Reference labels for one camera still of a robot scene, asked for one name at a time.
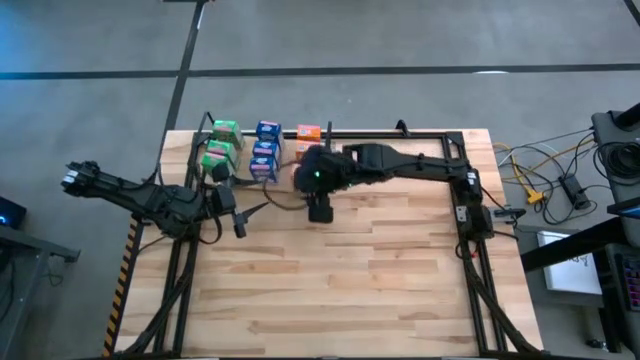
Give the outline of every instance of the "blue box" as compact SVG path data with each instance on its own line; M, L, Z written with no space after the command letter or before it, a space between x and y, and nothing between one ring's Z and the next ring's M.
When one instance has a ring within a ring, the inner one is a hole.
M253 156L254 157L272 157L276 159L276 165L280 169L280 147L276 143L268 141L256 141L253 144Z
M280 151L284 149L284 137L282 135L282 126L278 123L270 121L259 121L256 128L256 136L260 141L268 141L278 144Z
M249 172L254 180L268 179L270 183L278 183L278 163L272 157L254 157L249 162Z

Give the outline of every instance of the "black metal frame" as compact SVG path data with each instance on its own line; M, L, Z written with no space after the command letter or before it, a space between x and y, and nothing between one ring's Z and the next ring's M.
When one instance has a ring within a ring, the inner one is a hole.
M193 134L192 142L191 142L191 152L189 154L188 162L187 162L187 173L185 174L185 182L184 186L193 187L194 182L198 180L197 168L196 168L196 159L199 150L199 146L202 144L202 139L204 136L208 136L208 134L203 133L204 124L207 119L210 118L208 113L202 117L198 130ZM464 138L461 132L409 132L406 128L406 124L403 121L399 121L396 126L397 130L391 130L386 132L371 132L371 131L337 131L332 133L333 139L362 139L362 140L382 140L382 139L423 139L423 140L435 140L439 141L442 149L443 149L443 157L445 159L453 159L452 155L452 147L455 147L457 157L461 159L467 160L467 153L464 145ZM251 136L254 135L254 132L244 132L245 135ZM285 131L284 132L285 139L294 139L296 137L295 131ZM463 206L465 204L457 204L456 197L454 196L453 189L451 188L452 194L452 206L455 212L455 208L457 206ZM201 225L196 225L195 233L198 234L201 230ZM466 252L469 253L468 245L466 245L465 239L462 237L462 232L458 231L459 241L464 243ZM186 321L188 317L188 308L189 308L189 299L191 293L191 281L193 279L193 274L195 272L195 263L198 251L198 236L195 234L190 234L188 237L183 239L178 239L174 241L170 259L169 266L167 269L167 277L165 280L165 287L163 292L162 299L162 307L166 308L167 306L171 308L175 302L175 291L178 287L180 287L180 305L178 309L178 315L176 320L176 330L174 335L173 347L171 350L164 350L164 340L166 337L166 319L161 322L160 327L156 330L155 333L155 342L153 345L152 353L145 354L114 354L115 358L121 359L131 359L131 358L150 358L150 357L158 357L158 356L167 356L167 357L180 357L182 352L182 345L184 340L184 332L186 328ZM187 259L184 265L183 273L181 274L181 281L176 283L176 279L178 277L178 260L180 258L180 254L182 251L182 245L184 242L188 242L188 254ZM138 252L139 247L139 239L135 244L134 252ZM480 265L482 269L482 277L485 283L485 286L491 296L493 298L496 297L495 285L493 282L493 276L491 273L491 266L489 263L489 256L487 253L487 248L484 243L478 244L478 254ZM487 344L487 337L485 333L484 323L482 321L482 310L480 308L480 301L478 299L478 294L475 289L469 285L469 281L467 279L468 284L468 294L469 294L469 303L471 306L472 313L472 321L474 324L474 330L476 333L476 341L478 346L479 354L490 351ZM496 338L497 350L500 352L506 352L506 339L505 334L501 327L499 326L497 320L491 314L493 329ZM114 343L117 338L117 333L113 334Z
M38 285L47 270L49 257L59 256L65 262L73 263L78 261L80 250L38 239L8 226L0 226L0 246L9 252L9 261L14 262L16 258L32 258L34 263L29 274L24 276L26 281L22 289L17 291L18 295L15 296L18 299L11 305L11 312L3 324L6 326L7 338L2 339L0 359L13 359L17 356L17 340L26 325Z

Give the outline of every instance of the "green box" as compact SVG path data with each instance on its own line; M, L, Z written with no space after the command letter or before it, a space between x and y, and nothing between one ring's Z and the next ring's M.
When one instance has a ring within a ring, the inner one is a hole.
M225 156L236 171L240 168L240 153L238 153L235 146L231 143L209 140L207 152Z
M213 168L221 163L224 163L227 165L227 167L229 168L229 173L231 175L235 174L235 171L233 170L233 166L231 166L231 163L229 162L227 157L224 155L205 153L204 156L202 157L202 161L200 161L200 164L202 165L202 170L209 175L211 175Z
M213 138L233 144L238 152L244 148L244 136L240 125L233 120L216 120L213 122Z

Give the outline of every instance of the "yellow cable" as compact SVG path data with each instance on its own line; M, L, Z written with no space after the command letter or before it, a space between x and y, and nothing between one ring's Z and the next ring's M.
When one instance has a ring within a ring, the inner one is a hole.
M501 147L506 149L507 151L511 151L511 147L505 143L494 143L493 146L497 146L497 147ZM522 180L522 173L520 172L520 170L518 169L518 163L516 162L516 156L513 155L513 153L509 154L509 157L511 158L511 167L513 169L513 173L518 177L518 182L520 183L520 186L522 186L522 188L524 189L524 191L527 193L528 197L527 197L527 202L529 204L535 204L538 201L543 199L543 195L542 193L536 191L535 189L527 186L524 181Z
M555 155L553 155L553 156L548 157L548 158L547 158L546 160L544 160L543 162L541 162L541 163L539 163L539 164L537 164L537 165L533 166L532 168L530 168L530 169L529 169L529 170L527 170L526 172L521 173L520 175L516 175L516 176L512 176L512 177L508 177L508 178L503 178L502 180L514 180L514 179L520 179L520 178L521 178L521 177L523 177L524 175L532 174L532 173L533 173L533 171L534 171L535 169L537 169L537 168L541 167L542 165L544 165L544 164L548 163L549 161L551 161L551 160L553 160L553 159L557 158L558 156L564 155L564 154L566 154L566 153L568 153L568 152L570 152L570 151L574 151L575 149L577 149L577 148L579 148L579 147L583 147L583 146L585 146L585 145L587 145L587 144L589 144L589 143L592 143L592 142L593 142L593 139L590 139L589 141L585 141L585 142L583 142L583 143L582 143L582 144L580 144L580 145L572 146L572 147L570 147L570 148L568 148L568 149L566 149L566 150L563 150L563 151L561 151L561 152L559 152L559 153L557 153L557 154L555 154Z

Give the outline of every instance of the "orange box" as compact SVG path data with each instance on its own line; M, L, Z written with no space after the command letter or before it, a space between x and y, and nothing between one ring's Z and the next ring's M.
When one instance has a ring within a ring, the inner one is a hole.
M317 125L298 125L298 140L322 141L322 128Z
M315 141L297 140L296 141L296 160L300 161L302 155L313 145L322 145Z

